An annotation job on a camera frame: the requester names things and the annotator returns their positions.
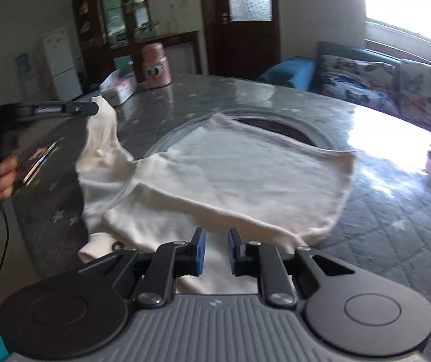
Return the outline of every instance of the wooden cabinet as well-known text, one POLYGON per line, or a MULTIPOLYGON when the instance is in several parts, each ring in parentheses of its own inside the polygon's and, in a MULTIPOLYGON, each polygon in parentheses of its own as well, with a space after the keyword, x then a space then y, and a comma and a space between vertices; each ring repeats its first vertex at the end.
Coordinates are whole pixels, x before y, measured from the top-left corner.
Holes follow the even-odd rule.
POLYGON ((101 83, 115 70, 117 62, 130 58, 137 80, 144 81, 141 50, 153 42, 161 42, 164 47, 191 43, 197 72, 202 73, 198 32, 160 35, 158 24, 150 21, 147 0, 73 0, 72 6, 85 69, 92 83, 101 83))

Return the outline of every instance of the table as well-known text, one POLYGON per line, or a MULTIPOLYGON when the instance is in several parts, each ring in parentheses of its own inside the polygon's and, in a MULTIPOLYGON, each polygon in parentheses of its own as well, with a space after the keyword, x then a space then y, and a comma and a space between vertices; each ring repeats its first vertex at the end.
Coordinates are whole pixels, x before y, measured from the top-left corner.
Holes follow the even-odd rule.
MULTIPOLYGON (((431 188, 425 173, 431 133, 383 113, 285 87, 234 78, 174 74, 161 89, 135 93, 117 108, 118 135, 141 158, 164 135, 207 113, 268 110, 311 124, 335 149, 357 151, 351 196, 318 248, 421 292, 431 302, 431 188)), ((87 240, 75 162, 84 119, 49 138, 59 142, 38 178, 14 196, 19 226, 36 269, 54 275, 79 265, 87 240)), ((431 360, 431 340, 425 356, 431 360)))

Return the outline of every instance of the butterfly pattern cushion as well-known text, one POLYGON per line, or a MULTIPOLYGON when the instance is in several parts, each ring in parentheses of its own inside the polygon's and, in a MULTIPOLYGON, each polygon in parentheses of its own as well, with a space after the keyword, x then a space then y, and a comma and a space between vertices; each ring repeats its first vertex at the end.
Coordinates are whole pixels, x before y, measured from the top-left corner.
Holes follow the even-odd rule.
POLYGON ((323 95, 398 116, 392 97, 395 67, 337 56, 322 56, 323 95))
POLYGON ((431 65, 402 60, 400 76, 402 116, 431 126, 431 65))

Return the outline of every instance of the round black disc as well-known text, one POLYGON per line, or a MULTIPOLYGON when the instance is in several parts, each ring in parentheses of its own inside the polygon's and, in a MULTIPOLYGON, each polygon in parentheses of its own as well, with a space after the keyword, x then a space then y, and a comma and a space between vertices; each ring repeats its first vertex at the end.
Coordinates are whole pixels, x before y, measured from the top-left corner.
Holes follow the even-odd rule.
POLYGON ((417 292, 361 269, 320 282, 304 315, 325 343, 367 358, 424 347, 431 333, 431 305, 417 292))
POLYGON ((127 318, 127 304, 106 279, 62 274, 6 299, 0 333, 9 351, 29 358, 76 358, 112 340, 127 318))

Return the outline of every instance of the blue sofa armrest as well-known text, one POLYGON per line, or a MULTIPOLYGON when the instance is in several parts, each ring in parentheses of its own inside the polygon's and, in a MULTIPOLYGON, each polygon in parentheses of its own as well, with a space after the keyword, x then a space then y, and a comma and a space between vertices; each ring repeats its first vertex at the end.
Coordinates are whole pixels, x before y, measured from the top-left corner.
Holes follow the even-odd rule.
POLYGON ((257 80, 277 86, 308 91, 313 80, 315 67, 316 65, 312 58, 293 57, 269 68, 257 80))

